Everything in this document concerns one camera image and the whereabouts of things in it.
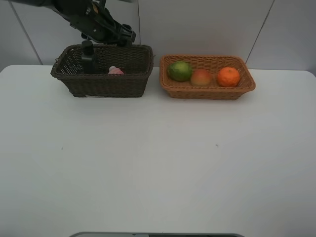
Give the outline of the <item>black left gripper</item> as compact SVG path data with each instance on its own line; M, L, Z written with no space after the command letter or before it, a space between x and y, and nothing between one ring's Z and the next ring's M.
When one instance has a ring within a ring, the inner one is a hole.
M105 4L105 0L57 0L55 8L71 27L81 32L82 38L131 47L136 33L129 25L114 20Z

